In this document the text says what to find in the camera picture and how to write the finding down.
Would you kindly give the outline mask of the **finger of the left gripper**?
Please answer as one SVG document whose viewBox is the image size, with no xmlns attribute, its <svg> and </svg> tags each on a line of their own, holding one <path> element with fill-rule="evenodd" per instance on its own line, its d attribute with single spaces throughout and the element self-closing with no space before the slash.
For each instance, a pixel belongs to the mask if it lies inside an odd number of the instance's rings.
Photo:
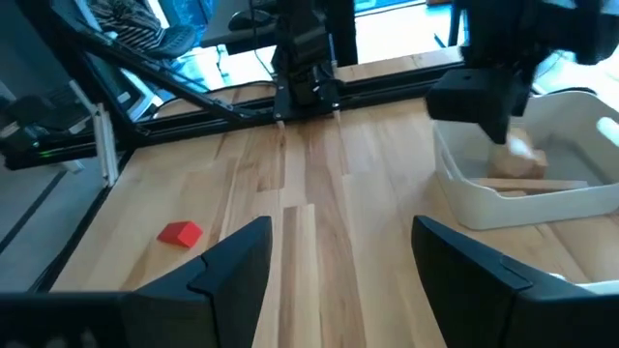
<svg viewBox="0 0 619 348">
<path fill-rule="evenodd" d="M 506 144 L 510 127 L 510 118 L 490 118 L 481 121 L 479 126 L 494 144 Z"/>
</svg>

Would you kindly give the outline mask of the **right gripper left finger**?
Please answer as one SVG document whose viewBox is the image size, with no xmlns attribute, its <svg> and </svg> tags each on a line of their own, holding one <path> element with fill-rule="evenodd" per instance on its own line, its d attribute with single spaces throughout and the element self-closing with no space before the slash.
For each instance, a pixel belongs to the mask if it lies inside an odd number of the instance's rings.
<svg viewBox="0 0 619 348">
<path fill-rule="evenodd" d="M 272 220 L 257 217 L 123 298 L 130 348 L 252 346 L 270 273 Z"/>
</svg>

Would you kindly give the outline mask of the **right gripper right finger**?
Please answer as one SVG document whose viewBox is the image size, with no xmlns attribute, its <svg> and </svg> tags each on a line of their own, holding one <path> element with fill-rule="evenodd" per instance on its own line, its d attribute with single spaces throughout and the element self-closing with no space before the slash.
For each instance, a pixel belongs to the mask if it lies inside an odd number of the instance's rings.
<svg viewBox="0 0 619 348">
<path fill-rule="evenodd" d="M 507 256 L 427 216 L 415 216 L 417 271 L 449 347 L 502 347 L 518 291 L 532 282 L 509 270 Z"/>
</svg>

